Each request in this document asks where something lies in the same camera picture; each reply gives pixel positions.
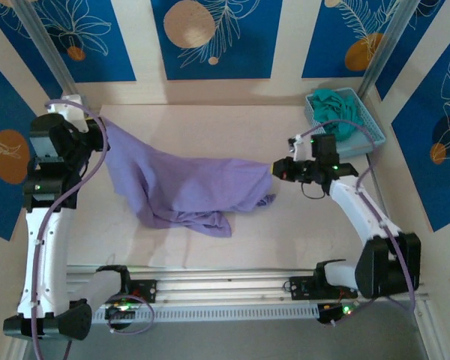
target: white table surface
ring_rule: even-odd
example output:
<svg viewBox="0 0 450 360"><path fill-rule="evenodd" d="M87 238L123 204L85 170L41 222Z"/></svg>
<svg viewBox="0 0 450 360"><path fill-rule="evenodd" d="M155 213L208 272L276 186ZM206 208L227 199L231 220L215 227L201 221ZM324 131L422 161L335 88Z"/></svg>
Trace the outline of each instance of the white table surface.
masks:
<svg viewBox="0 0 450 360"><path fill-rule="evenodd" d="M300 106L104 106L108 117L135 137L185 157L244 158L273 163L289 155L287 139L309 128ZM90 167L98 159L94 154ZM362 172L365 156L349 162ZM376 198L370 176L364 181ZM310 195L320 195L308 185ZM274 178L277 199L250 214L227 214L231 238L185 228L149 229L113 191L105 165L79 192L70 231L69 265L123 264L168 268L314 268L323 260L356 260L361 242L329 197L310 200L298 183Z"/></svg>

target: blue plastic basket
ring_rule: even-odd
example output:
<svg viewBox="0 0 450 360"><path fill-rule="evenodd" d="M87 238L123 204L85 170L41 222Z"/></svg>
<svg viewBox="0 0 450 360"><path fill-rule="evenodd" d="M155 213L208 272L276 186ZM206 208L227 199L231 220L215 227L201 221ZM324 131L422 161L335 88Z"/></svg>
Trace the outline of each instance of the blue plastic basket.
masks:
<svg viewBox="0 0 450 360"><path fill-rule="evenodd" d="M358 116L363 120L364 126L371 134L373 143L375 144L375 146L382 145L385 142L385 135L383 135L383 132L380 130L378 124L375 122L374 118L372 118L372 115L370 115L367 108L362 103L360 97L355 93L355 91L352 88L339 88L334 91L342 98L353 96L353 100L355 101L355 105L358 109ZM314 107L311 103L313 96L313 94L307 95L305 104L305 116L307 117L307 120L310 122L310 125L312 127L320 124L314 119ZM325 130L323 130L323 127L321 127L313 133L324 134ZM367 137L359 130L355 131L347 140L337 142L337 152L338 154L340 154L341 159L367 154L373 149L374 148L368 141Z"/></svg>

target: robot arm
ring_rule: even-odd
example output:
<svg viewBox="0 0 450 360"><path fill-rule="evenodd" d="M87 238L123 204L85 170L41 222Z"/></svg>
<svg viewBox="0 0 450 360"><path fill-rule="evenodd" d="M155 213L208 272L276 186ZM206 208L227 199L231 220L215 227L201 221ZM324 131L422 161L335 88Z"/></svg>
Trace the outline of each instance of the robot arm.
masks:
<svg viewBox="0 0 450 360"><path fill-rule="evenodd" d="M80 102L80 97L67 97ZM50 113L32 121L30 139L35 158L28 165L23 185L28 225L28 255L25 284L17 315L4 321L4 333L18 338L32 336L32 308L37 310L37 331L41 338L83 340L89 333L92 314L117 293L129 292L130 275L124 266L104 266L71 296L67 284L68 230L77 209L77 192L53 213L43 235L38 230L50 206L78 184L82 168L93 151L103 149L100 129L85 119L81 110L55 105ZM41 246L35 258L35 248ZM34 261L37 266L37 301L32 302Z"/></svg>
<svg viewBox="0 0 450 360"><path fill-rule="evenodd" d="M296 149L295 140L289 140L289 144ZM315 160L286 157L274 163L273 174L290 182L321 185L324 193L345 212L363 245L358 262L321 262L317 264L316 272L322 273L317 277L324 279L324 285L358 290L369 299L406 292L407 282L385 231L387 227L399 244L416 290L419 287L421 253L418 237L414 233L403 234L383 214L363 186L356 187L358 173L350 163L340 163L334 135L313 135L311 142Z"/></svg>

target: teal cloth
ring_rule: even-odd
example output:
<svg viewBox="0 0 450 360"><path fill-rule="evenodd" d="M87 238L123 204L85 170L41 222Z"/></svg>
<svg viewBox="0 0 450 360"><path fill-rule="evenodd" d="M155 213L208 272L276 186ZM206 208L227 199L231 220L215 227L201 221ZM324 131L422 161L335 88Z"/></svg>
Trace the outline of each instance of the teal cloth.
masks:
<svg viewBox="0 0 450 360"><path fill-rule="evenodd" d="M358 109L353 96L343 99L335 91L329 88L315 90L312 97L313 118L319 123L328 120L343 119L363 125L363 120L358 114ZM334 134L337 141L347 140L356 128L351 124L337 122L323 127L327 134Z"/></svg>

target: gray floor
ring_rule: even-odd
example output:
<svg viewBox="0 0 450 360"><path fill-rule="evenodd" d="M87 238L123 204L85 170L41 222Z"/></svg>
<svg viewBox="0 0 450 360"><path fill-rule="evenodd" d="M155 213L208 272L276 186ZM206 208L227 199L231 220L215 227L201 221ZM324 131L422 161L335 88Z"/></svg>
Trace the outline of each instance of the gray floor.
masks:
<svg viewBox="0 0 450 360"><path fill-rule="evenodd" d="M65 343L42 342L46 360L62 359L64 348ZM28 351L25 359L35 355ZM94 325L84 341L73 343L69 359L418 360L427 356L415 321L383 302L336 328L316 320L183 322L157 323L148 333L118 336L106 326Z"/></svg>

